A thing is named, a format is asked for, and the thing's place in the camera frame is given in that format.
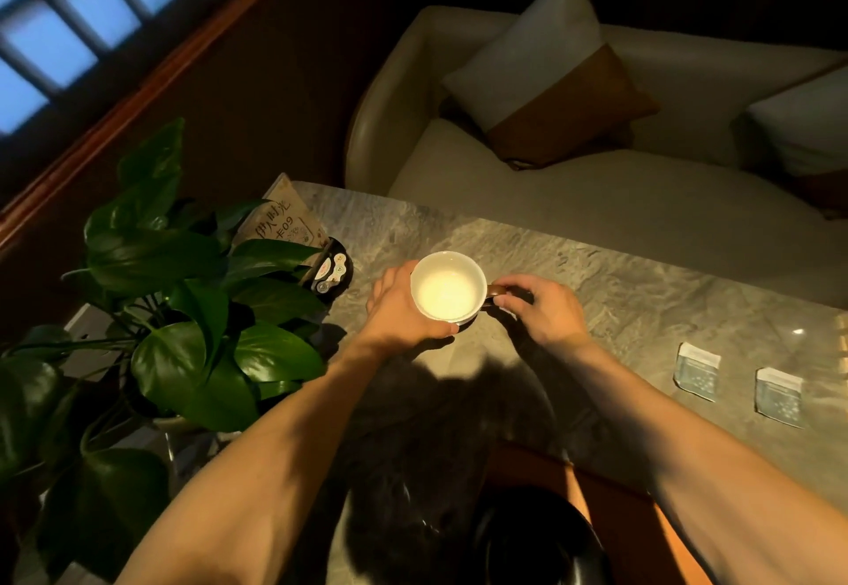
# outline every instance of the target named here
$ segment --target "forearm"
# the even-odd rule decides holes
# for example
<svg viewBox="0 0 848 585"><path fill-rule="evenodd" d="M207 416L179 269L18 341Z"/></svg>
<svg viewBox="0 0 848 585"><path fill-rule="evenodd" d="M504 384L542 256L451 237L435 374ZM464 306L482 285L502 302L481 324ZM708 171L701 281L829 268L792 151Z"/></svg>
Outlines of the forearm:
<svg viewBox="0 0 848 585"><path fill-rule="evenodd" d="M848 582L848 521L595 344L553 347L642 452L656 497L721 582Z"/></svg>
<svg viewBox="0 0 848 585"><path fill-rule="evenodd" d="M276 582L383 359L354 340L326 375L253 424L185 486L119 583Z"/></svg>

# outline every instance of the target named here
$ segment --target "hand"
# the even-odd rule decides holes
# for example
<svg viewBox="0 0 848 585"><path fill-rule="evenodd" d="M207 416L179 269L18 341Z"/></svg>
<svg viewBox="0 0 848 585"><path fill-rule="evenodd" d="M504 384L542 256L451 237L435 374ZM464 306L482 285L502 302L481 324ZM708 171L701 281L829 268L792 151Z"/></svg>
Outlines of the hand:
<svg viewBox="0 0 848 585"><path fill-rule="evenodd" d="M533 293L532 304L511 293L498 295L494 303L515 313L537 344L573 350L592 342L583 317L583 306L569 287L536 275L507 275L494 283Z"/></svg>
<svg viewBox="0 0 848 585"><path fill-rule="evenodd" d="M403 353L426 339L455 335L460 328L446 321L425 317L409 290L409 275L417 261L389 268L374 282L366 303L368 319L360 340L378 346L387 355Z"/></svg>

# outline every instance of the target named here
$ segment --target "cup rim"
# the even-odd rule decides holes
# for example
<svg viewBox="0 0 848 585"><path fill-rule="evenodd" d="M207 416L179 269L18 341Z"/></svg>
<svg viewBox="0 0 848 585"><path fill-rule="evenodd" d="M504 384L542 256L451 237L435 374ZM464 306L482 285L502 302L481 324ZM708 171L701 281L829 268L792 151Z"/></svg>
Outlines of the cup rim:
<svg viewBox="0 0 848 585"><path fill-rule="evenodd" d="M471 264L471 265L472 265L472 268L473 268L473 269L475 270L475 272L477 273L477 277L479 278L479 280L480 280L480 282L481 282L481 289L482 289L482 290L480 291L480 298L479 298L479 300L478 300L478 302L477 302L477 306L476 306L473 310L471 310L471 311L469 311L469 312L467 312L467 313L462 314L460 317L454 317L452 320L440 320L440 318L438 318L438 317L433 317L430 313L428 313L427 311L425 311L425 310L424 310L424 309L423 309L423 308L419 305L418 300L416 299L416 295L415 295L415 293L414 293L414 292L412 292L412 288L410 288L410 289L409 289L409 293L412 295L412 301L415 303L416 308L417 308L417 309L419 310L419 312L420 312L422 315L424 315L425 317L427 317L427 318L429 318L429 319L431 319L431 320L435 320L435 321L446 321L446 322L448 322L449 324L459 324L459 325L462 325L463 323L465 323L465 322L467 322L467 321L471 320L471 319L472 319L472 317L473 317L474 315L476 315L477 313L479 313L479 312L480 312L480 309L482 309L482 305L483 305L483 303L486 301L486 293L487 293L487 291L488 291L488 281L486 280L486 274L485 274L485 273L483 273L482 268L480 268L480 264L478 264L476 261L474 261L474 259L472 259L472 258L471 258L471 257L469 257L468 255L466 255L466 254L462 254L462 253L458 253L458 252L456 252L456 250L439 250L439 251L437 251L436 253L430 253L430 254L429 254L429 255L427 255L426 257L423 257L423 258L419 259L418 263L416 264L416 267L412 269L412 272L411 272L411 273L410 273L410 275L409 275L409 280L410 280L410 282L411 282L412 277L413 277L413 276L415 276L415 273L416 273L416 271L418 270L418 266L420 266L422 263L424 263L425 261L427 261L429 258L438 258L439 256L444 256L444 255L453 255L453 256L459 257L459 258L461 258L461 259L466 260L469 264Z"/></svg>

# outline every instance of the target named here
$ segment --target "white cup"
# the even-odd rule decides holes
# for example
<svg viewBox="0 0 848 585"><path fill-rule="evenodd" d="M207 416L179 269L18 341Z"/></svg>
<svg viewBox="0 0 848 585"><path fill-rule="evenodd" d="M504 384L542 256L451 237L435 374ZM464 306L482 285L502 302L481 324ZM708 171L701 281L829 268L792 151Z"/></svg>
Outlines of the white cup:
<svg viewBox="0 0 848 585"><path fill-rule="evenodd" d="M488 284L474 259L450 250L421 259L409 283L419 311L432 320L458 325L474 319L487 299L506 292Z"/></svg>

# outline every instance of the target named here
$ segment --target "cup handle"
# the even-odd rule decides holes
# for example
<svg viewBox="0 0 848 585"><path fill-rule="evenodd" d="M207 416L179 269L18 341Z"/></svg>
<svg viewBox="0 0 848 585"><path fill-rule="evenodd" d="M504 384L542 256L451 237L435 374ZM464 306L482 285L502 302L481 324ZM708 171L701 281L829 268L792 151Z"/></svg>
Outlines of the cup handle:
<svg viewBox="0 0 848 585"><path fill-rule="evenodd" d="M497 295L505 295L506 294L506 286L496 286L494 284L489 285L486 288L486 298L483 300L483 305L488 306L494 303L493 298Z"/></svg>

